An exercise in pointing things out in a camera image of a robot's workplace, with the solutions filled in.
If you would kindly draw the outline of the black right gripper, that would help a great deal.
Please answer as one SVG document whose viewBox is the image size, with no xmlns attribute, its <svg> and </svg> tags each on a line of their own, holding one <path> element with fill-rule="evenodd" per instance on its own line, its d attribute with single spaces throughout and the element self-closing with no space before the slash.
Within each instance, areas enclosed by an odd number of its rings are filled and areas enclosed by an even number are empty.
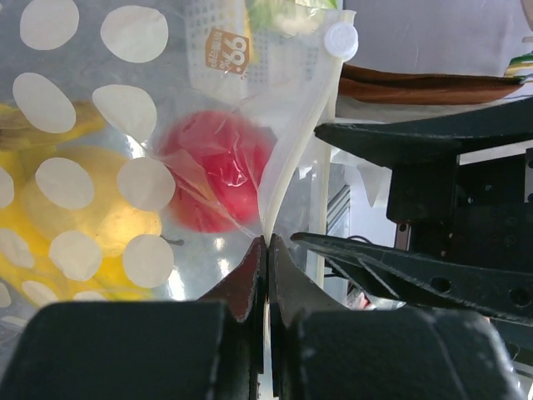
<svg viewBox="0 0 533 400">
<path fill-rule="evenodd" d="M 409 122 L 322 124 L 315 136 L 392 168 L 386 216 L 397 247 L 411 252 L 308 232 L 293 242 L 372 296 L 532 324 L 532 151 L 458 158 L 531 140 L 530 99 Z"/>
</svg>

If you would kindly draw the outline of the red apple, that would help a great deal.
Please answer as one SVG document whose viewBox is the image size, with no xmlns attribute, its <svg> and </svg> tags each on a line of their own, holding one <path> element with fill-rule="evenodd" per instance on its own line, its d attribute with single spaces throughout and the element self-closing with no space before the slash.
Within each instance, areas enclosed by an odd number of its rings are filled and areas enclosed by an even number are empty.
<svg viewBox="0 0 533 400">
<path fill-rule="evenodd" d="M 176 189 L 169 202 L 176 224 L 222 233 L 259 218 L 258 188 L 276 135 L 233 112 L 186 115 L 157 141 L 154 153 Z"/>
</svg>

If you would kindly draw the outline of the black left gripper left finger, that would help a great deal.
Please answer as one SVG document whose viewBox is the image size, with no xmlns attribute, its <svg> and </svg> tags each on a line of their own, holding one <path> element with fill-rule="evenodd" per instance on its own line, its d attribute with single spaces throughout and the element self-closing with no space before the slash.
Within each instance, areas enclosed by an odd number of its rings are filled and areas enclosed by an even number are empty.
<svg viewBox="0 0 533 400">
<path fill-rule="evenodd" d="M 267 246 L 196 301 L 59 302 L 23 331 L 4 399 L 255 399 Z"/>
</svg>

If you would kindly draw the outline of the white cauliflower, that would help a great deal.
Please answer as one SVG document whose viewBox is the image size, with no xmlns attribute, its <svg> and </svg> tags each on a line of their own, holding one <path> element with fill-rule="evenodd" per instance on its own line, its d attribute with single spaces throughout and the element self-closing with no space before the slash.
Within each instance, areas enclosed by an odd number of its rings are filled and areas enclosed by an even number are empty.
<svg viewBox="0 0 533 400">
<path fill-rule="evenodd" d="M 288 36 L 309 34 L 325 21 L 326 10 L 337 10 L 337 1 L 245 1 L 250 29 L 277 31 Z"/>
</svg>

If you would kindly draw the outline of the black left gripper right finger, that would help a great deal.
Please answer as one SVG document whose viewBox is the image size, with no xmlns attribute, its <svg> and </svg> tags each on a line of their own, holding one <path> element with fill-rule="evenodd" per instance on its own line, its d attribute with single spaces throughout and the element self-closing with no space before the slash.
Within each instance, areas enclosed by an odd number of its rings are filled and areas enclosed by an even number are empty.
<svg viewBox="0 0 533 400">
<path fill-rule="evenodd" d="M 267 276 L 280 399 L 524 397 L 493 326 L 499 319 L 405 302 L 397 310 L 351 310 L 313 282 L 276 235 Z"/>
</svg>

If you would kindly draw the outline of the small yellow banana bunch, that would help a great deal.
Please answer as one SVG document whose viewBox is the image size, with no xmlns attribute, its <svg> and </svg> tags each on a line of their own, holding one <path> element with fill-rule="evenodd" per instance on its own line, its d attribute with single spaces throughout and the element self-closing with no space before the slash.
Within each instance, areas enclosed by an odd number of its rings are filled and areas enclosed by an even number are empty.
<svg viewBox="0 0 533 400">
<path fill-rule="evenodd" d="M 127 158 L 82 138 L 104 127 L 89 102 L 53 135 L 14 107 L 1 107 L 1 278 L 32 305 L 72 300 L 147 300 L 122 255 L 140 235 L 158 236 L 159 215 L 130 205 L 117 188 Z"/>
</svg>

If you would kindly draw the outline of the clear polka dot zip bag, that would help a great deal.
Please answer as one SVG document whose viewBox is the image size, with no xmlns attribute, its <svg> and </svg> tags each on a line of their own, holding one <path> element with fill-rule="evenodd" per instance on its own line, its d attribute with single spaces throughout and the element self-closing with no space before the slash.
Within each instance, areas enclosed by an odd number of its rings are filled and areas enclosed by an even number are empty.
<svg viewBox="0 0 533 400">
<path fill-rule="evenodd" d="M 4 1 L 1 299 L 170 298 L 271 233 L 330 117 L 333 1 Z"/>
</svg>

